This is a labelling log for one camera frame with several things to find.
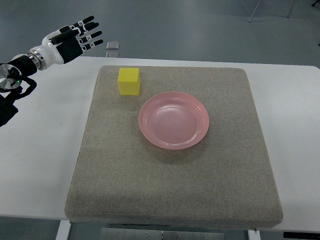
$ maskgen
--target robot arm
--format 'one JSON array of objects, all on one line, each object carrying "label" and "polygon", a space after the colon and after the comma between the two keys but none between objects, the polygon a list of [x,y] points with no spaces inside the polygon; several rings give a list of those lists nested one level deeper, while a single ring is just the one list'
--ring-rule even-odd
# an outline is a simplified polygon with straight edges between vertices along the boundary
[{"label": "robot arm", "polygon": [[[99,26],[97,22],[92,22],[93,19],[90,16],[73,25],[66,25],[47,35],[40,46],[28,51],[28,55],[19,56],[5,64],[0,63],[0,93],[10,92],[6,97],[0,95],[0,127],[18,112],[13,105],[15,100],[29,95],[36,88],[36,82],[28,76],[53,64],[66,64],[84,51],[103,43],[102,39],[89,43],[101,35],[101,31],[84,36]],[[20,86],[22,81],[29,84],[23,93]]]}]

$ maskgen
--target pink plate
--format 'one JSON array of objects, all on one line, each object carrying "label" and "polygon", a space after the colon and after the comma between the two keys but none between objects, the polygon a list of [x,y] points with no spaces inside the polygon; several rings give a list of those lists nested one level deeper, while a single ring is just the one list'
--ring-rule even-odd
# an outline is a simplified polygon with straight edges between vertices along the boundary
[{"label": "pink plate", "polygon": [[209,115],[203,104],[182,92],[164,92],[141,108],[139,126],[154,145],[171,150],[189,148],[206,135]]}]

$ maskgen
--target table leg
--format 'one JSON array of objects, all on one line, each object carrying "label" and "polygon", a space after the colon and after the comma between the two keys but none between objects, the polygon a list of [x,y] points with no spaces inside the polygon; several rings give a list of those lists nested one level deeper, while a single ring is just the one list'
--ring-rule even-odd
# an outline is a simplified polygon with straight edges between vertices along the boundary
[{"label": "table leg", "polygon": [[71,223],[68,220],[61,220],[55,240],[68,240],[70,228]]},{"label": "table leg", "polygon": [[257,230],[248,230],[249,240],[261,240],[260,232]]}]

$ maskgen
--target chair leg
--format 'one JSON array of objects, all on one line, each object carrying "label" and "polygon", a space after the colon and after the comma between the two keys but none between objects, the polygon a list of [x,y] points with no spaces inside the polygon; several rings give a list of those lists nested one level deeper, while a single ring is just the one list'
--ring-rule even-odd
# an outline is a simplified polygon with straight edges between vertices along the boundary
[{"label": "chair leg", "polygon": [[253,11],[253,13],[252,13],[252,16],[251,16],[251,18],[250,18],[250,20],[249,20],[249,23],[251,23],[251,19],[254,17],[255,12],[256,12],[256,10],[257,10],[257,8],[258,8],[258,6],[259,6],[260,2],[261,2],[261,0],[259,0],[258,4],[256,5],[256,7],[255,7],[255,9],[254,9],[254,11]]},{"label": "chair leg", "polygon": [[316,2],[314,4],[312,4],[311,6],[314,7],[320,0],[316,0]]},{"label": "chair leg", "polygon": [[292,3],[291,8],[290,8],[290,12],[289,12],[289,14],[288,14],[288,18],[290,18],[290,15],[291,15],[292,9],[294,9],[295,3],[296,3],[296,0],[293,0],[293,3]]}]

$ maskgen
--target robot finger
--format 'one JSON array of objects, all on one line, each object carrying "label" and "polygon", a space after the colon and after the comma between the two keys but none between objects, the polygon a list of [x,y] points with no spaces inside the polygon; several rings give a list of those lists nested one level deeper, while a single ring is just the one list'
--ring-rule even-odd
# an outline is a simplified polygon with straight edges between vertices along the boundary
[{"label": "robot finger", "polygon": [[99,44],[102,44],[104,41],[102,39],[98,40],[98,41],[95,41],[95,42],[92,42],[92,43],[88,43],[84,46],[82,46],[82,51],[86,51],[86,50],[89,50],[89,49],[92,49],[94,48],[95,46],[99,45]]},{"label": "robot finger", "polygon": [[102,31],[97,31],[97,32],[95,32],[95,33],[93,33],[93,34],[91,34],[91,35],[84,36],[84,37],[82,37],[82,38],[80,38],[80,39],[78,40],[78,43],[79,43],[79,44],[84,44],[84,43],[90,41],[91,39],[94,39],[94,38],[100,36],[101,34],[102,34]]},{"label": "robot finger", "polygon": [[79,26],[78,29],[79,29],[80,33],[76,37],[80,37],[83,34],[85,34],[86,32],[88,32],[92,29],[95,29],[98,26],[99,26],[99,23],[97,23],[97,22],[88,22],[83,26]]},{"label": "robot finger", "polygon": [[70,29],[72,30],[72,29],[74,29],[74,28],[77,28],[77,27],[79,27],[79,26],[83,26],[83,25],[91,22],[94,18],[95,18],[94,16],[89,16],[89,17],[83,19],[82,21],[78,21],[78,22],[74,23],[73,25],[71,25],[71,26],[69,26],[69,27],[70,27]]}]

